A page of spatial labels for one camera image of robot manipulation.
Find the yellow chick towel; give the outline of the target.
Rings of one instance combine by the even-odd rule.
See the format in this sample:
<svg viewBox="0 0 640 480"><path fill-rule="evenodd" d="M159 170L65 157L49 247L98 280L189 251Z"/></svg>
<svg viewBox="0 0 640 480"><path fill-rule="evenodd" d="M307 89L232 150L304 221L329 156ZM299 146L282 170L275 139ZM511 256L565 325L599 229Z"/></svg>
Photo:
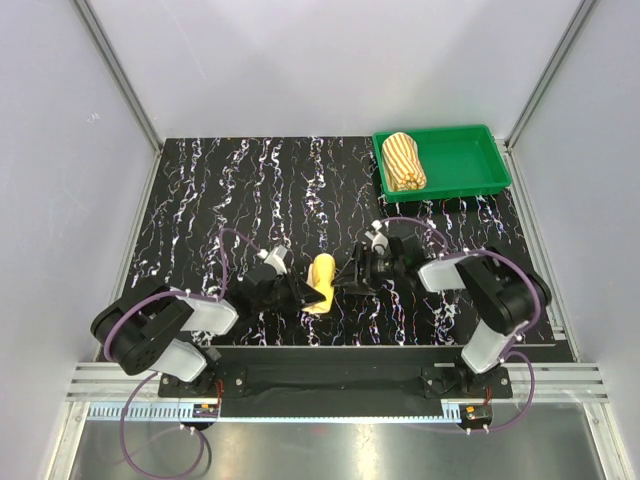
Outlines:
<svg viewBox="0 0 640 480"><path fill-rule="evenodd" d="M317 255L307 274L307 284L321 293L325 299L314 305L307 306L303 312L320 315L329 313L334 299L333 280L335 277L335 259L328 253Z"/></svg>

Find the orange striped towel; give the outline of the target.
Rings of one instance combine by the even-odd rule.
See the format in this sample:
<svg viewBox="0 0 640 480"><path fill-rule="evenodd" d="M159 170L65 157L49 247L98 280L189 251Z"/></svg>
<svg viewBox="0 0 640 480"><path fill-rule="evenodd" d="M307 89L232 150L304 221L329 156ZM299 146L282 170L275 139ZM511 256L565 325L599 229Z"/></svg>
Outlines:
<svg viewBox="0 0 640 480"><path fill-rule="evenodd" d="M392 192L424 189L427 176L418 155L416 141L404 132L390 135L382 143L384 172Z"/></svg>

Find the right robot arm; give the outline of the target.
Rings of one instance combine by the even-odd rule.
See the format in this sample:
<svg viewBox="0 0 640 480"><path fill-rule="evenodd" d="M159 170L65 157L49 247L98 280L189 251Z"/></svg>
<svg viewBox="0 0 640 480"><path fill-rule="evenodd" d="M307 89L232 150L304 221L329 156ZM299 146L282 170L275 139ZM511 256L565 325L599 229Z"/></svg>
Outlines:
<svg viewBox="0 0 640 480"><path fill-rule="evenodd" d="M517 338L552 299L536 273L521 269L494 248L429 259L415 234L370 234L367 243L354 247L332 286L349 294L374 295L387 281L414 294L465 290L477 311L479 322L454 365L422 374L427 395L435 398L486 394Z"/></svg>

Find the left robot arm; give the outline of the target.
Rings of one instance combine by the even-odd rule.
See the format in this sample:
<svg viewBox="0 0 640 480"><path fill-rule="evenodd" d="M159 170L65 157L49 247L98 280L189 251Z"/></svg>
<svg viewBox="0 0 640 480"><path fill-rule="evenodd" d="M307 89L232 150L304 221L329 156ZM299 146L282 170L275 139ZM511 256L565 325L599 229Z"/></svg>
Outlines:
<svg viewBox="0 0 640 480"><path fill-rule="evenodd" d="M103 354L129 376L147 370L173 377L196 396L215 386L220 355L181 340L180 334L231 332L269 310L301 311L326 300L298 274L263 264L233 279L220 300L189 294L149 277L97 315L90 326Z"/></svg>

